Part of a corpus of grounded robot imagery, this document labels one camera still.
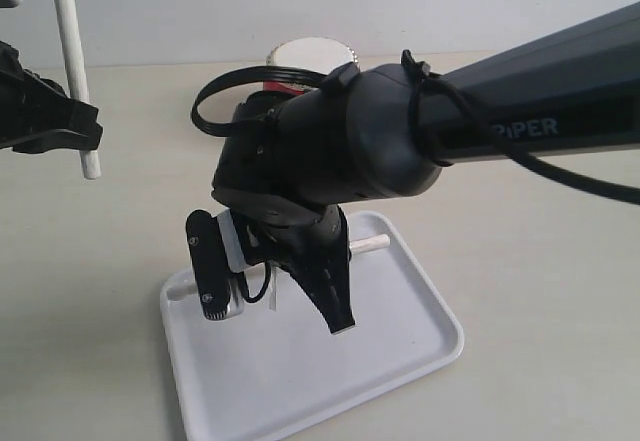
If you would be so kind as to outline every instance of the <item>piper logo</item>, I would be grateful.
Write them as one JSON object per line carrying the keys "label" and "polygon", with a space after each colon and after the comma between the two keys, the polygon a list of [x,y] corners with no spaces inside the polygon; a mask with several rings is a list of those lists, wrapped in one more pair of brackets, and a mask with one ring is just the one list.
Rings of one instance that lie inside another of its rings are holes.
{"label": "piper logo", "polygon": [[558,121],[554,118],[492,124],[491,127],[496,133],[509,139],[540,138],[558,134]]}

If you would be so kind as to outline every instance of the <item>table surface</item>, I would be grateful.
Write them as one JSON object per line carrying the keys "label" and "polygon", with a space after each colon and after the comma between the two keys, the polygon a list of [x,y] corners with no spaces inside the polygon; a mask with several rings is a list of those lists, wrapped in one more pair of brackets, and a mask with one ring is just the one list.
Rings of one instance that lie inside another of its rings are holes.
{"label": "table surface", "polygon": [[[444,72],[485,54],[427,59]],[[0,153],[3,439],[185,439],[159,290],[189,265],[187,214],[220,209],[209,191],[222,141],[191,126],[191,102],[239,66],[90,70],[105,127],[100,180],[81,178],[76,153]],[[228,119],[250,90],[221,94],[208,116]],[[553,161],[640,185],[637,151]],[[637,437],[638,208],[491,161],[448,168],[417,198],[346,209],[392,220],[466,347],[451,366],[292,439]]]}

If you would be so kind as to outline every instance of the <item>red and white cup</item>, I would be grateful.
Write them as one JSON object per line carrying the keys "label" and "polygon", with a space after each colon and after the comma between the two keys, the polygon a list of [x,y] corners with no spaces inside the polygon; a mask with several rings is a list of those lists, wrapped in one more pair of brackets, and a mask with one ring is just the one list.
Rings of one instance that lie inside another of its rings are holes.
{"label": "red and white cup", "polygon": [[[267,65],[307,69],[329,74],[338,66],[358,62],[356,53],[347,45],[330,38],[300,38],[281,44],[267,56]],[[264,89],[303,94],[311,88],[297,84],[267,81]]]}

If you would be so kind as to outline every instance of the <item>white plastic tray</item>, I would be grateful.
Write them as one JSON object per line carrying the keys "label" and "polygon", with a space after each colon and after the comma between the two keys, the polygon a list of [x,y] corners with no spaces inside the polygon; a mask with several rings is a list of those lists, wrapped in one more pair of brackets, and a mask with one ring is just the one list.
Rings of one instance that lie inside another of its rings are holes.
{"label": "white plastic tray", "polygon": [[391,245],[354,256],[357,325],[335,336],[282,272],[277,312],[265,300],[225,321],[207,321],[196,296],[168,300],[190,269],[165,283],[162,317],[190,441],[279,440],[460,355],[460,324],[391,223],[360,212],[349,226],[351,239],[388,234]]}

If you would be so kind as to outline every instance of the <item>white rod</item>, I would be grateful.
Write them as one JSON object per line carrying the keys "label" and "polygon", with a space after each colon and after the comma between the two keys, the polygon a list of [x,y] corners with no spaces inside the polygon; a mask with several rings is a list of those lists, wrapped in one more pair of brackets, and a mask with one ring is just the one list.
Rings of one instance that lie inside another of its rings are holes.
{"label": "white rod", "polygon": [[[387,248],[390,244],[391,240],[389,239],[389,236],[386,234],[379,234],[377,236],[371,236],[370,238],[351,241],[351,243],[349,243],[349,249],[351,250],[351,254],[356,256],[358,254]],[[197,292],[198,286],[196,285],[195,280],[188,279],[182,284],[171,286],[167,290],[167,298],[169,298],[170,301],[180,301],[191,294],[197,294]]]}
{"label": "white rod", "polygon": [[[70,95],[73,99],[90,104],[75,0],[54,0],[54,2]],[[97,151],[81,151],[80,162],[82,174],[86,179],[100,177],[100,159]]]}

